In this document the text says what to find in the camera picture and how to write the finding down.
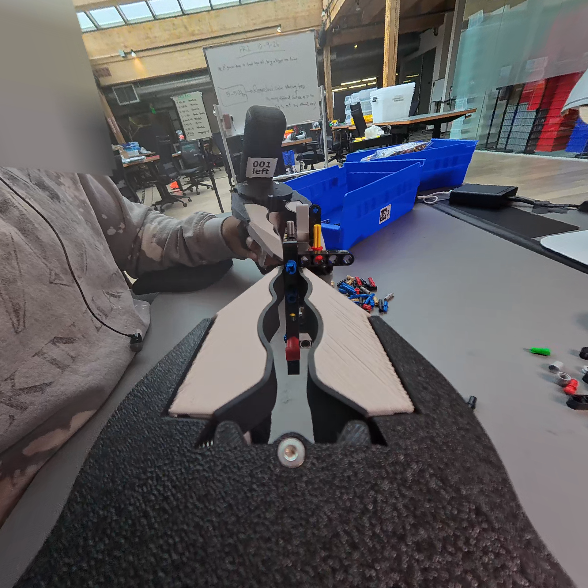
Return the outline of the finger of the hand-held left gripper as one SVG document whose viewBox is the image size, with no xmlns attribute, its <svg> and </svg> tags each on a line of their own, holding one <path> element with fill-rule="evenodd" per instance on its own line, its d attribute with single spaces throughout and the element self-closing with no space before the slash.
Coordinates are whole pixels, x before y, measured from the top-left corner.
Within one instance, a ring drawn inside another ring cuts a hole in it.
<svg viewBox="0 0 588 588">
<path fill-rule="evenodd" d="M 260 248 L 257 264 L 262 273 L 267 273 L 273 265 L 283 263 L 283 236 L 278 233 L 279 213 L 255 203 L 246 203 L 245 211 L 249 236 Z"/>
</svg>

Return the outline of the small whiteboard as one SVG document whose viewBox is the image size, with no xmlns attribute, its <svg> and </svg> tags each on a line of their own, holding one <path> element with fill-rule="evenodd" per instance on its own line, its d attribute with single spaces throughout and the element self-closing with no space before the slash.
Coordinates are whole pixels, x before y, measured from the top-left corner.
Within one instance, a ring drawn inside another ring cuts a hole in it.
<svg viewBox="0 0 588 588">
<path fill-rule="evenodd" d="M 172 96 L 186 141 L 210 139 L 213 132 L 203 102 L 202 92 Z"/>
</svg>

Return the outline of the wooden work table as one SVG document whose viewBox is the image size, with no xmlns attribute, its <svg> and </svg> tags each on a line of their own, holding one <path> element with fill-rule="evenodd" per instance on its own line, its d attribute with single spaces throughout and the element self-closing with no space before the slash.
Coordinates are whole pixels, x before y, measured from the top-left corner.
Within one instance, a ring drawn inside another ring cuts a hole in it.
<svg viewBox="0 0 588 588">
<path fill-rule="evenodd" d="M 345 135 L 348 135 L 348 152 L 354 153 L 357 151 L 363 151 L 367 149 L 373 148 L 381 148 L 385 146 L 392 146 L 398 143 L 398 136 L 401 134 L 401 131 L 409 130 L 411 126 L 414 126 L 418 123 L 427 124 L 433 126 L 433 139 L 440 138 L 440 128 L 443 123 L 450 123 L 455 121 L 462 116 L 469 116 L 476 112 L 476 108 L 468 108 L 468 109 L 460 109 L 455 111 L 448 111 L 448 112 L 439 112 L 439 113 L 431 113 L 431 114 L 422 114 L 422 115 L 415 115 L 409 116 L 407 118 L 399 119 L 397 121 L 392 122 L 383 122 L 378 123 L 378 126 L 381 127 L 390 127 L 391 133 L 379 136 L 377 138 L 370 138 L 370 139 L 358 139 L 353 140 L 350 133 L 353 130 L 356 130 L 356 126 L 352 124 L 343 124 L 343 125 L 335 125 L 331 129 L 334 132 L 342 132 Z"/>
</svg>

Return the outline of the person's left forearm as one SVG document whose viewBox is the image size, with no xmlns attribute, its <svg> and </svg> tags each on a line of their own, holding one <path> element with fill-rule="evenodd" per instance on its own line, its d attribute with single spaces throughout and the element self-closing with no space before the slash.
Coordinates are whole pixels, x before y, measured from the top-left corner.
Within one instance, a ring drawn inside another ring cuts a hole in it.
<svg viewBox="0 0 588 588">
<path fill-rule="evenodd" d="M 222 234 L 227 219 L 206 212 L 168 217 L 130 202 L 109 178 L 89 177 L 84 192 L 117 266 L 131 277 L 240 257 Z"/>
</svg>

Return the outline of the pile of small lego pins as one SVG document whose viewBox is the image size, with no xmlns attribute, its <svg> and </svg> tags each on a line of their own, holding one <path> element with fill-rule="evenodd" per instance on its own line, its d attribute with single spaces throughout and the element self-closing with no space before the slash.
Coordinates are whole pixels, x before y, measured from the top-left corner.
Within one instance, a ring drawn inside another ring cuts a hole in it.
<svg viewBox="0 0 588 588">
<path fill-rule="evenodd" d="M 331 285 L 351 303 L 369 314 L 388 313 L 390 301 L 394 298 L 393 292 L 380 295 L 372 277 L 365 280 L 359 276 L 348 275 L 337 283 L 332 282 Z"/>
</svg>

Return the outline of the white storage boxes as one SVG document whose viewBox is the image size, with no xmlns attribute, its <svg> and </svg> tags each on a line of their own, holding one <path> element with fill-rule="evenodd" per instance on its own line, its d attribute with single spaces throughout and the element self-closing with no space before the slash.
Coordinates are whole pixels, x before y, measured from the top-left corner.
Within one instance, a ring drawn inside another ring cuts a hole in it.
<svg viewBox="0 0 588 588">
<path fill-rule="evenodd" d="M 385 88 L 368 88 L 344 99 L 345 120 L 350 122 L 351 106 L 360 104 L 364 116 L 372 116 L 372 122 L 384 123 L 409 116 L 416 84 L 399 84 Z"/>
</svg>

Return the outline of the black power adapter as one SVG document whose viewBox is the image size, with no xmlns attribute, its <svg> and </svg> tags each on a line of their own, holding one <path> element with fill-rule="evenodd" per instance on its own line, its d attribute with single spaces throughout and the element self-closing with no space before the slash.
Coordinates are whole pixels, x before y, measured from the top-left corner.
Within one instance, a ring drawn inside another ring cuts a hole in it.
<svg viewBox="0 0 588 588">
<path fill-rule="evenodd" d="M 464 183 L 451 190 L 449 204 L 479 209 L 502 209 L 511 205 L 518 187 Z"/>
</svg>

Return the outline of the clear bag of lego parts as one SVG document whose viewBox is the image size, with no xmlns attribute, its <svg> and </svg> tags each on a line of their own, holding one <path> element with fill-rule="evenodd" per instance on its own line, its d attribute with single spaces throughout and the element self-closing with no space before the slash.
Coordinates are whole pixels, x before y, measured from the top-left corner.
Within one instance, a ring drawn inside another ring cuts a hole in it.
<svg viewBox="0 0 588 588">
<path fill-rule="evenodd" d="M 371 153 L 361 156 L 361 162 L 369 162 L 378 159 L 386 159 L 390 157 L 406 156 L 411 153 L 421 152 L 430 147 L 432 140 L 430 141 L 415 141 L 409 143 L 402 143 L 399 145 L 386 146 L 385 148 L 378 148 Z"/>
</svg>

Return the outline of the large whiteboard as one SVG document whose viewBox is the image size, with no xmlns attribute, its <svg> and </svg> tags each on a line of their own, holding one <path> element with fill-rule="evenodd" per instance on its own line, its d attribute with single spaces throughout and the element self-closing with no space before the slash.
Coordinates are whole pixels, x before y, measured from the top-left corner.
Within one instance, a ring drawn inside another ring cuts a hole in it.
<svg viewBox="0 0 588 588">
<path fill-rule="evenodd" d="M 203 49 L 225 132 L 242 135 L 254 105 L 280 109 L 289 124 L 320 119 L 320 90 L 314 31 L 288 33 Z"/>
</svg>

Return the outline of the multicoloured lego assembly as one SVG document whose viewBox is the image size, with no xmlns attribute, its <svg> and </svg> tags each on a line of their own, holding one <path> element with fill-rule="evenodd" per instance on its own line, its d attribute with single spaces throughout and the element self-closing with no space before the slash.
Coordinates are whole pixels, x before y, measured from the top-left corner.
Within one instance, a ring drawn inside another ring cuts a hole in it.
<svg viewBox="0 0 588 588">
<path fill-rule="evenodd" d="M 336 266 L 349 266 L 355 258 L 344 249 L 328 249 L 322 238 L 322 211 L 317 204 L 293 205 L 282 241 L 282 278 L 285 294 L 285 358 L 288 375 L 300 373 L 301 332 L 305 326 L 307 286 L 303 269 L 328 275 Z"/>
</svg>

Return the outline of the grey desk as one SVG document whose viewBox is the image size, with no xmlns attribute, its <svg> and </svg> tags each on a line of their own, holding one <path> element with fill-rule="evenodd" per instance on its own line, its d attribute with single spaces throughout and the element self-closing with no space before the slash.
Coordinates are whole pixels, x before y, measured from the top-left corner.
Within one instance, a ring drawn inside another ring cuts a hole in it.
<svg viewBox="0 0 588 588">
<path fill-rule="evenodd" d="M 533 526 L 587 587 L 587 411 L 566 406 L 549 348 L 577 376 L 587 346 L 587 275 L 441 212 L 414 210 L 354 248 L 353 270 L 394 293 L 383 316 L 468 399 Z M 59 450 L 1 529 L 1 587 L 12 587 L 55 524 L 89 448 L 121 399 L 204 318 L 259 278 L 235 262 L 217 284 L 159 295 L 143 351 L 96 416 Z"/>
</svg>

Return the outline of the scatter of mixed lego pieces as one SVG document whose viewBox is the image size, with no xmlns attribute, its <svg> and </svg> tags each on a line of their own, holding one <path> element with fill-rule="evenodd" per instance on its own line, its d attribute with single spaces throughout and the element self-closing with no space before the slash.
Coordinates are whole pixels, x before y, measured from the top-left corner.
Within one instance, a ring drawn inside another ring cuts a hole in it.
<svg viewBox="0 0 588 588">
<path fill-rule="evenodd" d="M 578 357 L 584 363 L 576 369 L 568 368 L 549 348 L 531 347 L 525 351 L 548 360 L 545 367 L 549 377 L 558 391 L 566 397 L 568 408 L 587 412 L 587 347 L 580 349 Z"/>
</svg>

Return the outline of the wooden pillar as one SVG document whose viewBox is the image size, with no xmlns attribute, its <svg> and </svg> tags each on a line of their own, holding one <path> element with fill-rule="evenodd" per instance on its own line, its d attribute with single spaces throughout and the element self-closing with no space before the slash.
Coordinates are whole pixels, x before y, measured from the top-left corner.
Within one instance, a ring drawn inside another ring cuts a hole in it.
<svg viewBox="0 0 588 588">
<path fill-rule="evenodd" d="M 401 1 L 385 2 L 383 87 L 396 84 Z"/>
</svg>

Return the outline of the black hoodie drawstring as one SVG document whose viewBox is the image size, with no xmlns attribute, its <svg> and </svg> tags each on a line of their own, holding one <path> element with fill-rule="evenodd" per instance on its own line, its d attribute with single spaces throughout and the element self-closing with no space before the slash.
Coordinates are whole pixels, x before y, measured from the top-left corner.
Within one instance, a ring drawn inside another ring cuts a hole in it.
<svg viewBox="0 0 588 588">
<path fill-rule="evenodd" d="M 86 306 L 88 312 L 91 314 L 92 318 L 94 320 L 96 320 L 98 323 L 100 323 L 103 327 L 107 328 L 108 330 L 110 330 L 111 332 L 121 335 L 123 337 L 126 337 L 129 339 L 129 347 L 130 350 L 137 353 L 140 352 L 143 349 L 143 334 L 140 330 L 135 330 L 135 332 L 131 333 L 131 334 L 127 334 L 124 333 L 114 327 L 111 327 L 110 325 L 107 324 L 107 322 L 105 322 L 104 320 L 100 319 L 99 316 L 96 314 L 96 312 L 93 310 L 92 306 L 90 305 L 90 303 L 88 302 L 87 297 L 85 296 L 84 290 L 82 288 L 82 285 L 80 284 L 80 282 L 77 279 L 77 276 L 74 272 L 74 269 L 72 267 L 71 261 L 70 261 L 70 257 L 68 255 L 65 243 L 63 242 L 62 238 L 60 237 L 59 233 L 57 232 L 57 230 L 54 228 L 53 224 L 51 224 L 51 222 L 48 220 L 48 218 L 31 202 L 29 202 L 23 195 L 21 195 L 14 187 L 12 187 L 6 180 L 1 178 L 1 183 L 8 188 L 17 198 L 19 198 L 22 202 L 24 202 L 29 208 L 31 208 L 49 227 L 49 229 L 52 231 L 52 233 L 55 235 L 55 238 L 57 239 L 62 252 L 63 252 L 63 256 L 65 258 L 66 264 L 68 266 L 68 270 L 70 272 L 71 278 L 74 282 L 74 284 L 77 287 L 77 290 L 84 302 L 84 305 Z"/>
</svg>

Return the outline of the blue plastic bin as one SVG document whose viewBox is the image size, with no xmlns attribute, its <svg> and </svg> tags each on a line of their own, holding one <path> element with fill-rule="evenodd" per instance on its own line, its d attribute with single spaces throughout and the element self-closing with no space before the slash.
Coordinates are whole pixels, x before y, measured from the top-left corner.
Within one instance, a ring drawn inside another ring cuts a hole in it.
<svg viewBox="0 0 588 588">
<path fill-rule="evenodd" d="M 421 152 L 369 162 L 361 162 L 361 156 L 378 148 L 358 151 L 347 156 L 344 166 L 349 173 L 392 175 L 385 182 L 387 187 L 401 187 L 405 192 L 407 184 L 414 194 L 460 186 L 478 142 L 471 139 L 431 140 L 430 147 Z"/>
<path fill-rule="evenodd" d="M 332 166 L 286 183 L 321 207 L 329 249 L 350 249 L 414 207 L 424 159 L 374 160 Z"/>
</svg>

